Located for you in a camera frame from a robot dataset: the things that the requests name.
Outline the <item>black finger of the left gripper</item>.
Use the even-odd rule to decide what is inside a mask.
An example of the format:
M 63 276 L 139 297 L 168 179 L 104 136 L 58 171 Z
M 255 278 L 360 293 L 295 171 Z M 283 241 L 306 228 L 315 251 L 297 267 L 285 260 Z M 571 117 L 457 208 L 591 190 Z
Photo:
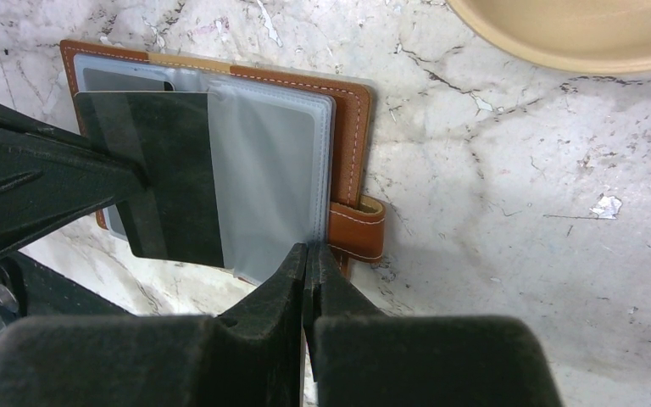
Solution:
M 0 104 L 0 259 L 145 186 L 135 165 Z

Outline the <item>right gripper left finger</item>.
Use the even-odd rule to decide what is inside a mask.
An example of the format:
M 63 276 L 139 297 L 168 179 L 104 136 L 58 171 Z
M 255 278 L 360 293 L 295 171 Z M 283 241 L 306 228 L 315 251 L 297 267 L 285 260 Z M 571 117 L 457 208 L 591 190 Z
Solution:
M 0 336 L 0 406 L 299 406 L 307 248 L 211 315 L 46 315 Z

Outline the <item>black gold-line VIP card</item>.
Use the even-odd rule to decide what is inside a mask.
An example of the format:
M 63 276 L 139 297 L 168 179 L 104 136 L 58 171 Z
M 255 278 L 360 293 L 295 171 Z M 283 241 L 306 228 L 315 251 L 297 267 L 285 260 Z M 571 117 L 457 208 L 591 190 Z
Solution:
M 83 77 L 85 90 L 89 92 L 172 92 L 175 90 L 168 81 L 94 69 L 84 69 Z

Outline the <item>brown leather card holder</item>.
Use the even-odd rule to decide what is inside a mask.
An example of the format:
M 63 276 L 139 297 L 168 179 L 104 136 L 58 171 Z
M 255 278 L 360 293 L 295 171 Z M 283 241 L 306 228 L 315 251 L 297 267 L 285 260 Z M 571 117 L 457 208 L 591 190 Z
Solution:
M 138 257 L 260 284 L 296 243 L 348 270 L 383 255 L 385 209 L 360 192 L 372 95 L 359 83 L 61 41 L 81 133 L 148 190 L 97 212 Z

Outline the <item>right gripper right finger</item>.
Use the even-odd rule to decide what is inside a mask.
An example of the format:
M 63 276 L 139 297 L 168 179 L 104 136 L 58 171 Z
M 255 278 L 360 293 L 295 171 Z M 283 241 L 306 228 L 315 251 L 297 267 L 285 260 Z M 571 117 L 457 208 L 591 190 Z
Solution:
M 303 322 L 321 406 L 561 405 L 525 323 L 502 315 L 386 315 L 323 244 L 308 251 Z

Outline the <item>dark striped credit card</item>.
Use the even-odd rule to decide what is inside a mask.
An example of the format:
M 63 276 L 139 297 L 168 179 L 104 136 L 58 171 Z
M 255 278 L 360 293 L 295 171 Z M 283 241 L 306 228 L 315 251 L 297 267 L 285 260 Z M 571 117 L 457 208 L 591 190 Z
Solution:
M 116 208 L 140 258 L 224 266 L 204 92 L 79 92 L 93 147 L 135 164 L 146 190 Z

